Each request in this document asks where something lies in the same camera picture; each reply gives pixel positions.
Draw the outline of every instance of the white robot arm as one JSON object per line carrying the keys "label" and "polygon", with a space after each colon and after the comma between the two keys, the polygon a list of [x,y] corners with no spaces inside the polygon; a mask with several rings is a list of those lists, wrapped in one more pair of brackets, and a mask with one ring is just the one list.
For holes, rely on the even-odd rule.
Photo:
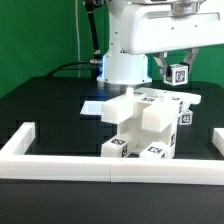
{"label": "white robot arm", "polygon": [[[153,54],[164,82],[188,82],[199,47],[224,43],[222,0],[105,0],[110,18],[109,50],[101,86],[122,89],[149,84],[147,57]],[[167,52],[186,49],[181,64],[167,65]]]}

